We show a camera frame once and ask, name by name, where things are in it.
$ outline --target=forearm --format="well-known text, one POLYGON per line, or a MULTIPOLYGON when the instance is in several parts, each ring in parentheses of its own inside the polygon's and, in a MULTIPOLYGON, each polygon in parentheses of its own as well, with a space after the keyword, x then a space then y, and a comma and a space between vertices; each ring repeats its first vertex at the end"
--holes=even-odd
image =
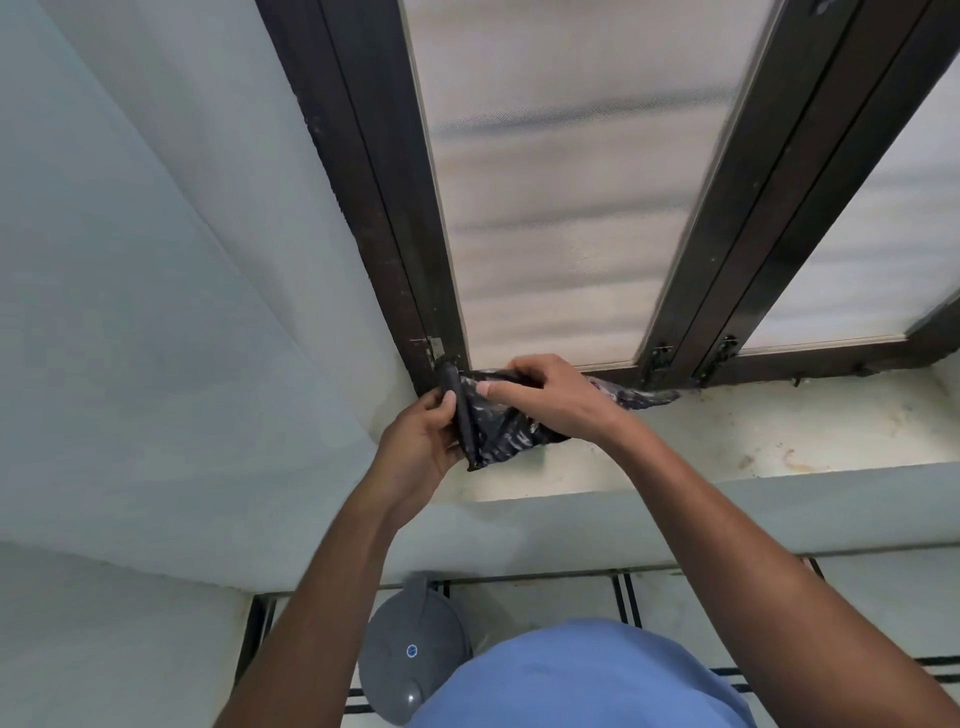
POLYGON ((339 726, 395 530, 386 509, 348 498, 216 728, 339 726))
POLYGON ((636 485, 724 645, 790 726, 960 724, 926 673, 639 420, 601 443, 636 485))

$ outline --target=hand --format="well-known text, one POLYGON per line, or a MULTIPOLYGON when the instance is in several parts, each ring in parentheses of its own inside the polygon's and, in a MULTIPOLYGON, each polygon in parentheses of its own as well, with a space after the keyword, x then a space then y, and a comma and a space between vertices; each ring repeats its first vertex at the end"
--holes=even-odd
POLYGON ((535 379, 542 388, 481 381, 477 392, 490 401, 516 407, 563 435, 599 444, 625 416, 609 397, 554 353, 519 356, 507 368, 535 379))
POLYGON ((464 453, 450 426, 457 398, 427 392, 384 430, 370 469, 353 497, 386 508, 394 530, 411 521, 433 497, 446 472, 464 453))

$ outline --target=right hand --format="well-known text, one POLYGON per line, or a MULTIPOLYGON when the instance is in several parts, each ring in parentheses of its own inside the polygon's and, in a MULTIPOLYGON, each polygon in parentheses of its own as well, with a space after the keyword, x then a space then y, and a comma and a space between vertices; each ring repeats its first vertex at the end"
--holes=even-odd
POLYGON ((526 387, 511 381, 481 381, 477 393, 542 422, 550 429, 594 444, 629 417, 587 378, 554 353, 518 356, 507 365, 540 383, 526 387))

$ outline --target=left hand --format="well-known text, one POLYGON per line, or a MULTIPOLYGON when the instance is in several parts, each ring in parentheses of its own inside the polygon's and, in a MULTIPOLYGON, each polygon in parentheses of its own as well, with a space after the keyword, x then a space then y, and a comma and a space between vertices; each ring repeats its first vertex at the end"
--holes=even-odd
POLYGON ((406 525, 433 497, 446 472, 464 457, 453 426, 457 400, 427 392, 396 416, 380 438, 354 495, 387 509, 392 528, 406 525))

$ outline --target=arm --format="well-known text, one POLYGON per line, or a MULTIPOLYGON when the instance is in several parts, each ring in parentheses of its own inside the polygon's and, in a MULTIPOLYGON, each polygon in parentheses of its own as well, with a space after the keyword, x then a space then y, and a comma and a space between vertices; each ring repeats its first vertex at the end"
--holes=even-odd
POLYGON ((482 382, 481 394, 590 440, 623 468, 720 639, 782 728, 960 725, 960 708, 936 681, 641 420, 557 356, 521 357, 510 366, 542 389, 482 382))
POLYGON ((215 728, 339 726, 387 549, 463 457, 452 392, 396 418, 215 728))

